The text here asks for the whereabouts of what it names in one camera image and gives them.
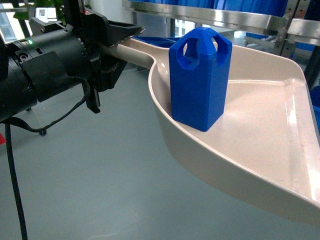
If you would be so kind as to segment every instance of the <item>black cable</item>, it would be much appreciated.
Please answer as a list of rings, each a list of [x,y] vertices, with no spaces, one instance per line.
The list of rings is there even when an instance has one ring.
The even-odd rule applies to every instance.
[[[20,222],[22,240],[28,240],[28,234],[27,234],[26,219],[25,219],[24,209],[22,206],[18,179],[16,174],[14,153],[12,149],[11,125],[23,128],[33,133],[39,133],[47,130],[48,128],[60,122],[61,120],[65,119],[74,110],[76,110],[79,106],[81,106],[84,102],[86,102],[86,100],[90,96],[90,91],[91,91],[90,85],[86,79],[82,77],[71,77],[71,78],[74,78],[75,80],[79,80],[79,82],[82,83],[82,86],[85,89],[84,97],[81,99],[81,101],[79,101],[76,105],[74,105],[74,107],[70,111],[68,111],[65,115],[63,115],[59,119],[53,121],[52,123],[50,123],[45,127],[38,128],[38,129],[34,129],[30,127],[25,121],[17,117],[9,117],[8,119],[2,122],[5,124],[6,151],[7,151],[8,163],[9,163],[9,169],[10,169],[10,175],[11,175],[11,182],[12,182],[12,187],[14,192],[15,204],[16,204],[16,209],[18,212],[18,217]]]
[[[85,93],[84,93],[84,97],[81,99],[81,101],[79,101],[76,105],[74,105],[74,107],[68,111],[65,115],[63,115],[62,117],[60,117],[59,119],[51,122],[49,125],[46,125],[45,127],[41,127],[41,128],[32,128],[30,127],[25,121],[23,121],[22,119],[18,118],[18,117],[9,117],[8,119],[4,120],[3,123],[4,124],[10,124],[22,129],[25,129],[29,132],[32,133],[39,133],[39,132],[43,132],[45,130],[47,130],[48,128],[52,127],[53,125],[59,123],[61,120],[65,119],[67,116],[69,116],[74,110],[76,110],[78,107],[80,107],[83,103],[86,102],[86,100],[89,98],[90,96],[90,85],[87,82],[86,79],[82,78],[82,77],[77,77],[77,76],[72,76],[70,78],[73,78],[75,80],[78,80],[79,82],[82,83],[84,89],[85,89]]]
[[[10,124],[5,124],[5,138],[6,138],[6,152],[7,152],[7,156],[8,156],[8,163],[9,163],[9,168],[10,168],[11,182],[12,182],[12,187],[13,187],[13,192],[14,192],[16,209],[18,211],[18,216],[19,216],[21,236],[22,236],[22,240],[28,240],[25,214],[24,214],[24,209],[22,207],[21,196],[20,196],[17,174],[16,174],[16,168],[15,168],[14,153],[12,150]]]

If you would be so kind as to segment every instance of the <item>blue storage box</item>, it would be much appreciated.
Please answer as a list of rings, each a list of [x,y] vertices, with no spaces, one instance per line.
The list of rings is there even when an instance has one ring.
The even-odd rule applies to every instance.
[[[179,0],[179,5],[211,9],[214,7],[214,0]]]
[[[206,27],[188,32],[170,47],[174,120],[203,132],[218,120],[225,108],[231,53],[232,43]]]
[[[282,17],[288,0],[215,0],[214,9]]]

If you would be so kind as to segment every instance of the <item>black caster wheel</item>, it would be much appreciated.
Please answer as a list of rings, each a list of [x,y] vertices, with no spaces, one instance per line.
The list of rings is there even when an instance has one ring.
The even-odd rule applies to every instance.
[[[47,130],[40,131],[40,132],[39,132],[39,135],[40,135],[40,136],[45,136],[45,135],[47,135]]]

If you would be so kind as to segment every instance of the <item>plastic dustpan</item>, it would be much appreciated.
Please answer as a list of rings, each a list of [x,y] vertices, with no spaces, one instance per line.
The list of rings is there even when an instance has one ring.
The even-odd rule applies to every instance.
[[[224,114],[202,132],[171,117],[168,48],[130,39],[104,50],[150,68],[163,138],[184,168],[251,205],[320,226],[320,138],[295,62],[233,46]]]

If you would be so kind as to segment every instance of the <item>gray floor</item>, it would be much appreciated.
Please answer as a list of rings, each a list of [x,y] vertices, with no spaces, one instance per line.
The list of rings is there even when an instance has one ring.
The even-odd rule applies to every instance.
[[[319,239],[319,228],[243,203],[182,168],[162,139],[147,76],[125,71],[115,89],[100,95],[100,114],[82,106],[47,136],[13,127],[30,240]],[[81,97],[74,87],[34,109],[49,123]],[[38,127],[31,112],[20,117]],[[4,145],[0,239],[20,239]]]

